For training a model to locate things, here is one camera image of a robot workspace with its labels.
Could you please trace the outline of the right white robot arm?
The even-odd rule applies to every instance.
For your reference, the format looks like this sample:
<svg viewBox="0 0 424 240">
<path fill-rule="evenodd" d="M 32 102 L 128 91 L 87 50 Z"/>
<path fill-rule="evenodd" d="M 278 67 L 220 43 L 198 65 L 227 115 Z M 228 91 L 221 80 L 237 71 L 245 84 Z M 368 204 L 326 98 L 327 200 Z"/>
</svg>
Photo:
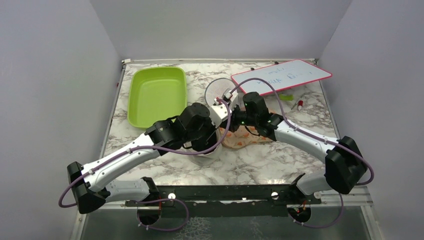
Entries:
<svg viewBox="0 0 424 240">
<path fill-rule="evenodd" d="M 271 113 L 264 98 L 257 92 L 243 96 L 243 108 L 236 92 L 225 93 L 223 98 L 232 111 L 231 132 L 236 132 L 241 126 L 247 131 L 253 128 L 252 135 L 292 145 L 325 165 L 324 171 L 302 174 L 291 183 L 288 196 L 296 204 L 320 191 L 334 190 L 347 195 L 368 170 L 361 160 L 356 142 L 348 136 L 337 139 L 319 135 L 284 119 L 280 114 Z"/>
</svg>

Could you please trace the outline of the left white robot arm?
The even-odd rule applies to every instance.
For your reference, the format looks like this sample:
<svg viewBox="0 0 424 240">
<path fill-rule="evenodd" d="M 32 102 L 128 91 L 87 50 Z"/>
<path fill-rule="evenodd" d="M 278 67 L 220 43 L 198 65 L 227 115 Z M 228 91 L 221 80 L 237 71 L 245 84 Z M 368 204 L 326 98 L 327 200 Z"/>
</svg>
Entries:
<svg viewBox="0 0 424 240">
<path fill-rule="evenodd" d="M 186 156 L 210 155 L 221 144 L 218 129 L 229 124 L 231 110 L 225 102 L 207 107 L 187 106 L 181 114 L 156 121 L 128 145 L 90 163 L 77 161 L 67 167 L 69 185 L 59 198 L 61 208 L 77 207 L 80 214 L 96 211 L 109 202 L 140 200 L 152 205 L 157 200 L 154 182 L 118 180 L 136 166 L 167 153 Z"/>
</svg>

